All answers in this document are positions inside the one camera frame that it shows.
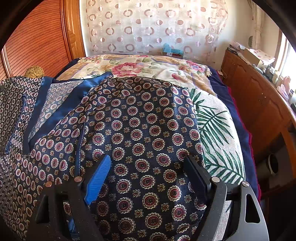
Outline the floral quilt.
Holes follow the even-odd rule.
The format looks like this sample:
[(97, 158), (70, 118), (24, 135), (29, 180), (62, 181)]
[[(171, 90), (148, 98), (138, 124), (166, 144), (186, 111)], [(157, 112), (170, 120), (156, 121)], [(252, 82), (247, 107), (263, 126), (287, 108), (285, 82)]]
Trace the floral quilt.
[(149, 77), (216, 95), (206, 65), (169, 56), (104, 54), (83, 57), (58, 75), (58, 80), (87, 79), (112, 72), (115, 77)]

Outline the wooden louvered wardrobe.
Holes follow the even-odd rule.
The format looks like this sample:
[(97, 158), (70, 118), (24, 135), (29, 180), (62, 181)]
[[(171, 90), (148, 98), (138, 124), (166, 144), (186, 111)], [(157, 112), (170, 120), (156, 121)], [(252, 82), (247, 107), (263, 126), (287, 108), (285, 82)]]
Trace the wooden louvered wardrobe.
[(84, 57), (79, 1), (1, 1), (1, 14), (11, 13), (15, 30), (1, 47), (1, 79), (24, 75), (39, 66), (47, 76), (58, 76), (72, 60)]

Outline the cardboard box on sideboard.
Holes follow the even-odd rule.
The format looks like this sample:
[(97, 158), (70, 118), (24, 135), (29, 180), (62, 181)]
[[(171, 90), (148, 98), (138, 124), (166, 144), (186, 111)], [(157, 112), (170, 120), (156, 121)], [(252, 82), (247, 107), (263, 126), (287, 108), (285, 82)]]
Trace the cardboard box on sideboard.
[(275, 57), (270, 56), (260, 49), (255, 50), (245, 48), (244, 50), (241, 50), (241, 54), (246, 60), (249, 61), (249, 63), (251, 63), (251, 65), (254, 64), (257, 67), (268, 66), (275, 61)]

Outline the pink figurine on sill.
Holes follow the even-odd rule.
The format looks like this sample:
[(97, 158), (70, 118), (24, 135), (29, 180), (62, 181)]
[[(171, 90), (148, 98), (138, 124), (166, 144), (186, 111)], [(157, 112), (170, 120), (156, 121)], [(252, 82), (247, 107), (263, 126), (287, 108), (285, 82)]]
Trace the pink figurine on sill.
[(279, 79), (278, 79), (279, 85), (277, 87), (277, 90), (280, 94), (289, 95), (289, 92), (291, 90), (290, 81), (291, 81), (291, 78), (289, 76), (286, 76), (286, 77), (280, 76), (279, 77)]

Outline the beige window drape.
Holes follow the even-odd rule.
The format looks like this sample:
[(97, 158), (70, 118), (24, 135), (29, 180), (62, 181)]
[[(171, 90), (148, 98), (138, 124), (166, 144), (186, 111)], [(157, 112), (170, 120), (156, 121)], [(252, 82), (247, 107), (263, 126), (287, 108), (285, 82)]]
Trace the beige window drape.
[(252, 28), (249, 36), (249, 47), (257, 50), (261, 48), (265, 12), (254, 1), (248, 1), (248, 3), (252, 10)]

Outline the mustard patterned folded cloth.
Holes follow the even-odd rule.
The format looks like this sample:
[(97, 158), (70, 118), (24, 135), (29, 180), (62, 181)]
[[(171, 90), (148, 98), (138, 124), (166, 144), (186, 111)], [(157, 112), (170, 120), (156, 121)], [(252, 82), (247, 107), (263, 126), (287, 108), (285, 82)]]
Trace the mustard patterned folded cloth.
[(45, 76), (44, 70), (40, 66), (29, 67), (26, 70), (24, 75), (24, 77), (27, 77), (27, 78), (42, 78), (44, 76)]

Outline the blue toy at headboard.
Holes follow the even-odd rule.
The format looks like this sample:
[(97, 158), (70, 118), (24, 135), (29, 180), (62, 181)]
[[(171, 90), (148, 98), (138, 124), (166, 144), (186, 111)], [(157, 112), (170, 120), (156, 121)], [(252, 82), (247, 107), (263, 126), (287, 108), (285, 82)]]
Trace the blue toy at headboard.
[(162, 55), (182, 59), (184, 52), (173, 48), (170, 44), (165, 43), (162, 48)]

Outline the navy patterned silk shirt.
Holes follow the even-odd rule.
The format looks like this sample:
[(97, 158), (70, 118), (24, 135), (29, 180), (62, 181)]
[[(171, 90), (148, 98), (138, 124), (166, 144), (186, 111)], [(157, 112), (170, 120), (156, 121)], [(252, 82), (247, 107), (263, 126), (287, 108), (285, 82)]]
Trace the navy patterned silk shirt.
[(205, 211), (183, 170), (203, 159), (189, 91), (148, 77), (1, 82), (1, 219), (22, 240), (47, 182), (111, 167), (90, 202), (105, 240), (192, 240)]

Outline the window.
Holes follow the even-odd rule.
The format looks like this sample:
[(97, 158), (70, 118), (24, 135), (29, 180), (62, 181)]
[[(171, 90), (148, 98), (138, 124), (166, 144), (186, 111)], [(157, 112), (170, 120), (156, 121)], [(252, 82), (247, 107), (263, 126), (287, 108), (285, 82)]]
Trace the window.
[(279, 30), (274, 68), (282, 77), (289, 76), (295, 82), (295, 50), (284, 33)]

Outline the navy blue blanket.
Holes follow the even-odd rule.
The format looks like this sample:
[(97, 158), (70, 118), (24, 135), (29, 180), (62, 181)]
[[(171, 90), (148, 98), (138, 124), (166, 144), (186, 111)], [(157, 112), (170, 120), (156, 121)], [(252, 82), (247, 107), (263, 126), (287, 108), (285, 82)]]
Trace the navy blue blanket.
[(242, 150), (246, 180), (250, 183), (257, 199), (260, 200), (261, 189), (257, 179), (253, 148), (251, 146), (252, 134), (246, 129), (243, 121), (241, 120), (236, 101), (231, 94), (231, 88), (222, 82), (217, 70), (212, 67), (209, 67), (209, 69), (211, 71), (211, 75), (208, 76), (210, 84), (218, 98), (229, 109), (230, 115), (234, 122)]

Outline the pink circle sheer curtain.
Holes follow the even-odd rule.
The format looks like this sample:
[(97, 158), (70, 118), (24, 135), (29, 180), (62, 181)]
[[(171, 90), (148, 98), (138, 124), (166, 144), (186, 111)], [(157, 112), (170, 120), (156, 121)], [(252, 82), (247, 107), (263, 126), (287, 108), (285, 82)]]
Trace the pink circle sheer curtain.
[(87, 56), (159, 55), (165, 45), (210, 64), (228, 18), (225, 1), (80, 1)]

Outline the palm leaf bedsheet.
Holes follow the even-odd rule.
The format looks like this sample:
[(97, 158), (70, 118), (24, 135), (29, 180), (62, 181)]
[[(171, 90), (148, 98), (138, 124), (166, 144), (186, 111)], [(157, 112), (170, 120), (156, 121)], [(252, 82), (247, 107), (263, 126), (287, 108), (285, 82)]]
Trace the palm leaf bedsheet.
[(244, 161), (229, 109), (204, 90), (190, 88), (189, 94), (203, 145), (205, 169), (225, 183), (240, 184), (245, 180)]

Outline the wooden sideboard cabinet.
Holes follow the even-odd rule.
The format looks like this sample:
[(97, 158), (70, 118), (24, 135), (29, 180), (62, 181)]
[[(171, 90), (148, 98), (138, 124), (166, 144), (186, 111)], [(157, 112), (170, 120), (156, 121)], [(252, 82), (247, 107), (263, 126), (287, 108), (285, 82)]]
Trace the wooden sideboard cabinet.
[(286, 147), (288, 173), (295, 178), (295, 113), (291, 107), (271, 82), (230, 50), (225, 51), (221, 71), (240, 117), (252, 134), (255, 162)]

